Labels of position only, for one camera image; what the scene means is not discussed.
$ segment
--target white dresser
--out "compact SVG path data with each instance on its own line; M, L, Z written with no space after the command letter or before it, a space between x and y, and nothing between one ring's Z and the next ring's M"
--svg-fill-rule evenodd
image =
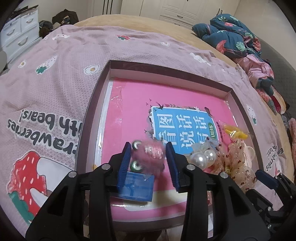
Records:
M240 0L123 0L121 14L159 19L188 29L218 14L234 15Z
M0 48L7 63L16 59L39 39L38 9L29 10L7 22L0 32Z

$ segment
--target white chinese character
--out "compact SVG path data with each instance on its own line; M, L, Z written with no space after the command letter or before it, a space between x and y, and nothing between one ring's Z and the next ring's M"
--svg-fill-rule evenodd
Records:
M180 125L179 125L179 128L180 127L182 127L182 124L183 124L183 127L186 129L186 128L192 128L192 126L190 125L190 124L192 124L192 122L190 121L190 116L183 116L183 118L182 118L182 115L180 115L180 117L177 115L176 116L177 117L177 119L179 120L179 123L180 123Z
M159 128L175 128L172 115L157 114L157 116L159 121Z
M190 134L188 134L187 132L182 132L182 134L180 133L180 141L183 141L181 147L185 146L184 143L186 143L186 147L188 148L194 143L194 140L191 138L194 136L193 131L190 131L189 133Z
M197 116L193 117L195 123L196 123L196 129L199 127L201 129L206 129L207 127L205 126L206 123L205 123L205 119L203 117L199 117L197 118Z
M167 144L170 141L172 145L177 145L175 133L169 133L165 130L164 132L159 132L158 136L160 140L162 139L164 144Z
M205 139L207 138L207 137L209 137L209 135L207 135L207 134L201 134L201 133L199 133L199 132L197 132L197 136L198 136L198 142L200 143L200 144L204 144L204 142L205 142Z

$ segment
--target gray drawer handle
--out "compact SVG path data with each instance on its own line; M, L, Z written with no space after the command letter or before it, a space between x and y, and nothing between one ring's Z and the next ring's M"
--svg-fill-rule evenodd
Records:
M7 36L10 36L10 35L13 34L14 31L15 31L15 28L14 28L11 32L7 33L6 35L7 35Z
M26 21L26 23L31 23L34 18L31 18L30 20Z
M24 39L24 40L18 42L17 44L18 44L19 46L23 46L27 41L28 41L28 37L26 37L26 39Z

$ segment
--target beige bed sheet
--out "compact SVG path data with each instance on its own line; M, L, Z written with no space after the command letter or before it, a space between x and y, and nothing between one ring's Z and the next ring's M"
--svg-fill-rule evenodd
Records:
M143 31L143 32L155 32L155 33L165 34L176 39L177 41L184 42L196 48L199 48L202 50L211 50L216 55L217 58L223 60L224 62L226 62L227 64L233 67L236 66L236 64L232 60L230 60L228 57L221 54L218 50L208 45L206 42L197 38L196 35L193 33L193 31L178 25L164 22L164 21L138 17L138 16L112 14L112 15L101 15L101 16L92 17L92 18L83 20L81 22L78 22L75 25L78 27L119 26L119 27L129 28L133 30ZM274 123L277 125L278 131L279 131L281 143L287 157L285 173L291 181L294 181L294 164L292 160L290 143L289 143L289 139L286 133L284 123L281 119L280 114L277 114L275 116L272 113L271 109L268 107L268 105L265 103L265 101L263 99L262 101L266 105L266 108L268 109L269 114L274 120Z

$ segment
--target white plastic drawer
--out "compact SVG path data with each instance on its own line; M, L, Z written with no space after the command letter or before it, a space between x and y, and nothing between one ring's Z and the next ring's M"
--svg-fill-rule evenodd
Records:
M22 32L26 31L28 28L32 27L38 23L38 10L29 12L21 18L21 29Z
M178 21L185 22L188 24L193 24L195 21L194 18L190 18L180 12L174 12L170 9L165 8L165 7L162 8L160 15L164 16L164 17L168 17L168 18L173 18L173 19L176 19Z
M175 25L178 25L178 26L182 26L182 27L190 29L190 30L192 29L192 25L184 23L184 22L177 21L177 20L172 19L172 18L167 18L167 17L164 17L164 16L160 16L159 20L169 22L169 23L172 23L172 24L175 24Z
M32 29L24 32L21 36L13 42L5 44L3 51L7 54L7 62L9 62L15 54L25 48L28 44L39 38L39 25L36 24Z
M0 46L12 42L20 33L20 19L9 21L0 33Z

